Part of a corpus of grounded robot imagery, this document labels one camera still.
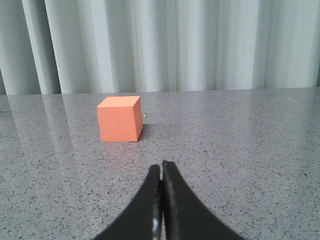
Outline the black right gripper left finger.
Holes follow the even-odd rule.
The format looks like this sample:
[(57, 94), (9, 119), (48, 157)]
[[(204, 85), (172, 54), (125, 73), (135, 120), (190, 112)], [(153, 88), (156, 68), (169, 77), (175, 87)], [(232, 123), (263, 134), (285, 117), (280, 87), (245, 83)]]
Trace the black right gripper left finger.
[(96, 240), (160, 239), (160, 166), (152, 165), (124, 211)]

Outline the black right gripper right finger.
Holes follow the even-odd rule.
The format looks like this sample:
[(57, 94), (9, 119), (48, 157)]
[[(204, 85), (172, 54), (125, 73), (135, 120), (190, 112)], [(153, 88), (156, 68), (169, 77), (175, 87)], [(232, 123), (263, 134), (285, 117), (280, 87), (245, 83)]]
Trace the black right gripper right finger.
[(172, 161), (162, 163), (163, 212), (168, 240), (242, 240), (197, 198)]

